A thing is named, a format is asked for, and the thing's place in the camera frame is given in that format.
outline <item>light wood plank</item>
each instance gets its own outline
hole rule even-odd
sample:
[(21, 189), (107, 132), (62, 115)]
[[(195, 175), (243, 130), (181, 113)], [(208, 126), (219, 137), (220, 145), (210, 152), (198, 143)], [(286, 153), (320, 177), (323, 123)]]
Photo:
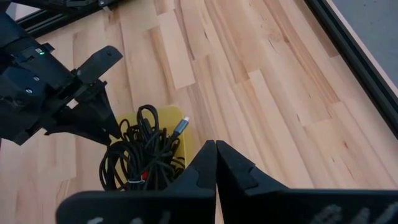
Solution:
[[(115, 114), (177, 105), (194, 152), (225, 140), (293, 188), (398, 188), (398, 140), (302, 1), (124, 1), (38, 41), (68, 69), (115, 46)], [(43, 133), (2, 141), (0, 223), (54, 223), (62, 200), (101, 189), (104, 146)]]

